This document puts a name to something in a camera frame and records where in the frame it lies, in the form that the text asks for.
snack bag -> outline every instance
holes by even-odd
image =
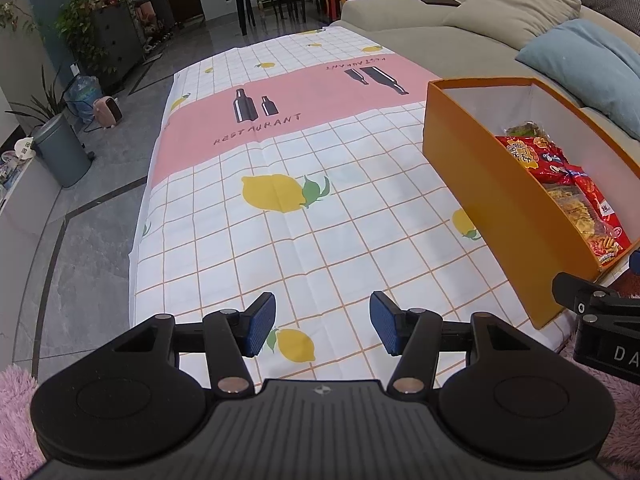
[[[604,223],[578,186],[545,186],[549,196],[580,231],[601,265],[611,262],[623,248],[613,229]]]
[[[495,137],[541,184],[571,184],[564,153],[545,137]]]
[[[613,211],[613,208],[604,198],[598,186],[584,173],[584,170],[580,166],[571,166],[570,164],[565,164],[564,166],[569,171],[569,175],[574,181],[574,184],[584,193],[595,210],[596,215],[598,215],[598,218],[611,227],[613,237],[620,244],[622,250],[628,249],[631,246],[631,241],[629,241],[629,238],[626,236],[616,212]]]

small appliance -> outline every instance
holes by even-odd
[[[94,101],[94,117],[103,128],[111,128],[121,120],[122,112],[113,97],[101,97]]]

orange box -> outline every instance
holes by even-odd
[[[632,246],[605,267],[540,183],[495,139],[524,121],[542,126],[618,215]],[[640,244],[640,167],[579,108],[537,79],[430,82],[422,150],[537,329],[562,310],[551,295],[558,272],[596,281]]]

gray trash can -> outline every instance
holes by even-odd
[[[91,161],[64,115],[47,121],[33,136],[36,150],[62,187],[75,184]]]

pink stripe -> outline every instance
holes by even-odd
[[[349,68],[366,66],[383,70],[409,93],[400,95],[360,70],[357,72],[368,85],[344,73]],[[155,186],[176,171],[248,142],[260,142],[376,108],[423,101],[427,83],[434,79],[438,79],[435,74],[398,54],[383,54],[303,68],[218,92],[171,115],[161,134],[151,184]],[[236,121],[234,99],[239,88],[254,101],[258,111],[255,121]],[[262,96],[267,96],[277,106],[277,115],[265,115],[260,106]]]

